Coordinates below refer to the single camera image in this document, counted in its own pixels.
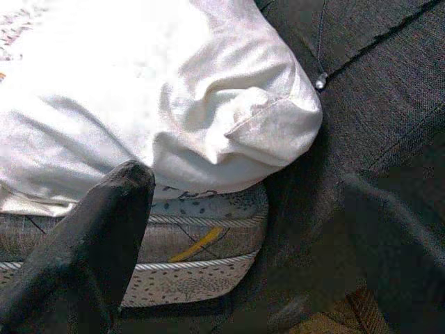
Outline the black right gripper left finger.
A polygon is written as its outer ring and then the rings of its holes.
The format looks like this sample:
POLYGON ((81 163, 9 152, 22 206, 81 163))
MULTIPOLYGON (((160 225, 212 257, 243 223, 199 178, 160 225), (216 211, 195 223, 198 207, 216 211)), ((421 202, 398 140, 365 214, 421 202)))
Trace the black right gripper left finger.
POLYGON ((147 227, 155 178, 114 168, 1 290, 2 333, 111 333, 147 227))

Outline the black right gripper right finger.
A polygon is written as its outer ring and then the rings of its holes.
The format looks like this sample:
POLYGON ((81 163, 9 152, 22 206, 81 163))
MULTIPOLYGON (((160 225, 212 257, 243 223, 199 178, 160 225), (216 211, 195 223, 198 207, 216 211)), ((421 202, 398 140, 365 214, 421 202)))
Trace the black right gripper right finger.
POLYGON ((341 216, 394 333, 444 332, 444 222, 409 180, 346 173, 341 216))

